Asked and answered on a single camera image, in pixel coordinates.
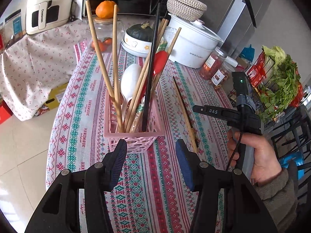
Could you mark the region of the grey sleeve forearm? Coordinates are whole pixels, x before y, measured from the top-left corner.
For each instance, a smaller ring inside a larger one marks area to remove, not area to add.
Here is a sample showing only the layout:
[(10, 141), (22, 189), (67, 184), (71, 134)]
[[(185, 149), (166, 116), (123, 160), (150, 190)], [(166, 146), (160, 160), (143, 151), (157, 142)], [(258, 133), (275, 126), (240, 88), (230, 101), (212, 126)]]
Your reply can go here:
[(286, 232), (296, 220), (298, 206), (294, 181), (290, 178), (288, 170), (283, 168), (274, 180), (254, 188), (270, 213), (278, 232)]

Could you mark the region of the person's right hand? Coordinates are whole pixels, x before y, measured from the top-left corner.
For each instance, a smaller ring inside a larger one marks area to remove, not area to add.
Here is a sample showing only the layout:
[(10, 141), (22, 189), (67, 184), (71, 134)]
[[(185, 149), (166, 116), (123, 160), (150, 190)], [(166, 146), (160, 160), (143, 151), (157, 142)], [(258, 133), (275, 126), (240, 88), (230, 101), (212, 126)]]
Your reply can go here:
[(239, 159), (235, 152), (236, 140), (254, 148), (254, 163), (251, 178), (259, 187), (271, 185), (273, 188), (283, 189), (288, 182), (288, 174), (283, 175), (282, 167), (276, 157), (275, 151), (264, 136), (228, 131), (228, 157), (230, 165), (234, 167)]

